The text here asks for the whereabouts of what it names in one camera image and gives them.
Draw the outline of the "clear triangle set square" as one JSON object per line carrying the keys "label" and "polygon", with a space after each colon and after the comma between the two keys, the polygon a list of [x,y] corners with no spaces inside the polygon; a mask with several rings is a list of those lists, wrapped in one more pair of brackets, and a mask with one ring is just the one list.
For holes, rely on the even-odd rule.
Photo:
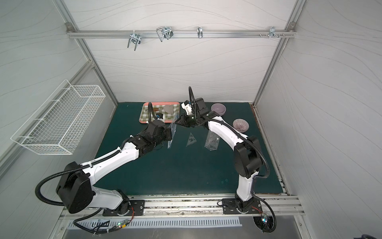
{"label": "clear triangle set square", "polygon": [[196,138],[194,137],[194,135],[192,133],[190,133],[186,147],[188,147],[188,146],[190,146],[196,142],[197,142]]}

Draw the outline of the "blue ruler set package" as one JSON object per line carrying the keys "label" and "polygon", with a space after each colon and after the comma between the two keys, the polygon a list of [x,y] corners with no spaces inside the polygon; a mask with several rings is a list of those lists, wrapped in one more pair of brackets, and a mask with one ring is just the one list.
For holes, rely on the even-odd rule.
{"label": "blue ruler set package", "polygon": [[168,140],[168,146],[167,148],[170,149],[171,146],[172,146],[172,142],[173,142],[173,139],[174,139],[174,135],[176,133],[176,124],[175,124],[175,121],[176,120],[173,120],[171,123],[170,123],[170,126],[169,126],[169,130],[170,130],[170,133],[171,133],[171,139]]}

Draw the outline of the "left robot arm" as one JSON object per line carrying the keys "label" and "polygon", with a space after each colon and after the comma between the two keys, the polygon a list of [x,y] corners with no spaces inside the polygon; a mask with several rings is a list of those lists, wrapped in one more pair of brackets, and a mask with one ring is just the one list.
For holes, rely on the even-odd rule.
{"label": "left robot arm", "polygon": [[66,166],[69,173],[61,176],[56,193],[65,208],[76,214],[87,208],[104,208],[124,216],[130,210],[129,198],[120,190],[97,188],[95,184],[112,171],[132,162],[165,141],[172,140],[169,126],[160,120],[150,122],[145,130],[124,140],[116,150],[82,164]]}

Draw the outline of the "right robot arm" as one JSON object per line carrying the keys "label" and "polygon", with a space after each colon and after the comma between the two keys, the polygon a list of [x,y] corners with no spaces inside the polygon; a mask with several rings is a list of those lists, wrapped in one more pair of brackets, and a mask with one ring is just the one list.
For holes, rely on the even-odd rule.
{"label": "right robot arm", "polygon": [[255,138],[250,138],[229,125],[218,113],[207,108],[202,98],[185,101],[181,104],[185,114],[175,124],[183,127],[202,126],[218,135],[233,150],[234,167],[239,175],[235,193],[235,205],[238,212],[247,213],[254,202],[253,184],[260,168],[265,164]]}

